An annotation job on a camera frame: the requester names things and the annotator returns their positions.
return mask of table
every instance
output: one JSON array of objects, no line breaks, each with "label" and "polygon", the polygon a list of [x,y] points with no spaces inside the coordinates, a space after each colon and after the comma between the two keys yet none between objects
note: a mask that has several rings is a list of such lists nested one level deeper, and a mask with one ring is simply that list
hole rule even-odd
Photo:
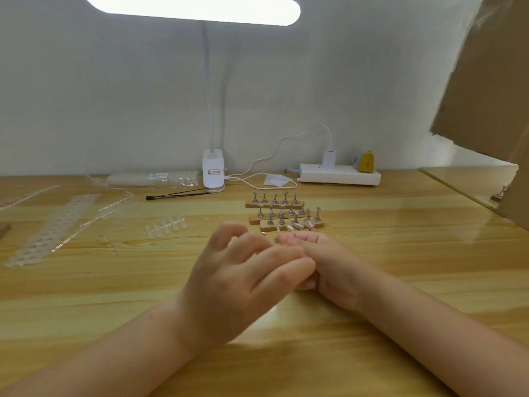
[{"label": "table", "polygon": [[499,202],[490,197],[511,183],[518,166],[436,167],[423,168],[421,171],[466,197],[495,209]]},{"label": "table", "polygon": [[[2,195],[61,187],[0,212],[12,229],[0,262],[72,195],[102,192],[83,219],[121,198],[83,177],[0,178]],[[418,171],[378,188],[301,184],[336,237],[374,265],[522,342],[529,342],[529,233]],[[32,267],[0,268],[0,386],[73,353],[182,287],[211,232],[247,223],[251,189],[146,202],[132,224],[100,221]],[[148,240],[146,223],[180,213],[189,229]],[[251,231],[259,231],[253,226]],[[446,396],[451,392],[364,321],[312,292],[294,293],[234,342],[175,374],[155,396]]]}]

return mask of wooden block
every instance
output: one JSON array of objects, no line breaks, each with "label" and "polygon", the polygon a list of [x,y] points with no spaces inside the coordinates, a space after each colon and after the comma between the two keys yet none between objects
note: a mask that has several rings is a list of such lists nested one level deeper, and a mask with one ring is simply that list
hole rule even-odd
[{"label": "wooden block", "polygon": [[[261,231],[264,231],[264,232],[268,232],[268,231],[277,231],[277,227],[280,227],[281,231],[283,230],[286,230],[287,229],[287,225],[292,225],[291,224],[291,220],[285,220],[285,224],[280,226],[279,225],[279,219],[275,219],[273,220],[274,221],[274,225],[273,226],[269,226],[268,225],[268,220],[261,220],[259,222],[259,226],[261,227]],[[325,226],[325,223],[323,221],[313,221],[311,220],[313,223],[314,223],[314,228],[315,229],[319,229],[323,226]]]},{"label": "wooden block", "polygon": [[[264,208],[268,208],[268,209],[272,208],[272,206],[270,205],[270,202],[263,203],[263,205],[264,205],[263,209]],[[298,200],[298,203],[296,205],[286,205],[285,207],[280,207],[279,205],[280,204],[274,205],[274,209],[283,209],[283,210],[285,210],[285,209],[295,209],[295,210],[301,209],[301,202],[299,200]],[[252,200],[248,200],[246,202],[246,207],[251,207],[253,209],[258,209],[260,206],[257,206],[255,203],[252,203]]]},{"label": "wooden block", "polygon": [[[261,222],[261,220],[266,220],[268,221],[268,213],[267,212],[263,212],[263,214],[265,215],[264,217],[257,217],[256,215],[251,215],[250,216],[250,224],[259,224]],[[303,214],[298,214],[298,218],[301,219],[303,217],[307,217],[307,212],[303,213]],[[287,215],[287,212],[285,212],[285,221],[288,221],[290,223],[290,220],[292,220],[294,218],[294,216],[289,216]]]},{"label": "wooden block", "polygon": [[4,237],[5,234],[11,229],[9,223],[0,223],[0,240]]}]

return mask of hand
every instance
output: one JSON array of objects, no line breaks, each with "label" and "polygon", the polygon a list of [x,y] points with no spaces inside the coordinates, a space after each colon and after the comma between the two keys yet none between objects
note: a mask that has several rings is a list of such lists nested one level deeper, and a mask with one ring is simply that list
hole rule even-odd
[{"label": "hand", "polygon": [[185,343],[200,353],[233,340],[314,270],[300,246],[272,247],[242,224],[222,224],[178,296]]},{"label": "hand", "polygon": [[286,246],[302,246],[305,254],[316,262],[316,271],[298,289],[316,289],[349,311],[360,311],[362,291],[370,283],[369,278],[382,274],[325,234],[313,231],[283,233],[279,235],[279,242]]}]

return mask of white wall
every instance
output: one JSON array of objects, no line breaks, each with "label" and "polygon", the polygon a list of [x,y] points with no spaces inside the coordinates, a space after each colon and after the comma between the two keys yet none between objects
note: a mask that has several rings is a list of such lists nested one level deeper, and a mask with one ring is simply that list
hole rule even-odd
[{"label": "white wall", "polygon": [[[480,0],[298,0],[291,27],[208,24],[216,146],[230,171],[324,122],[338,163],[494,165],[429,135]],[[0,175],[199,168],[208,147],[195,22],[86,0],[0,0]],[[255,170],[318,162],[325,134]]]}]

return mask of brown cardboard piece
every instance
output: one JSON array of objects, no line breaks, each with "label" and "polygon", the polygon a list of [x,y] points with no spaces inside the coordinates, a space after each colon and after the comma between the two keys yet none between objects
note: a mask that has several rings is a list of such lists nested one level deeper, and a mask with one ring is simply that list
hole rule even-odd
[{"label": "brown cardboard piece", "polygon": [[496,212],[529,230],[529,0],[483,0],[431,132],[520,164]]}]

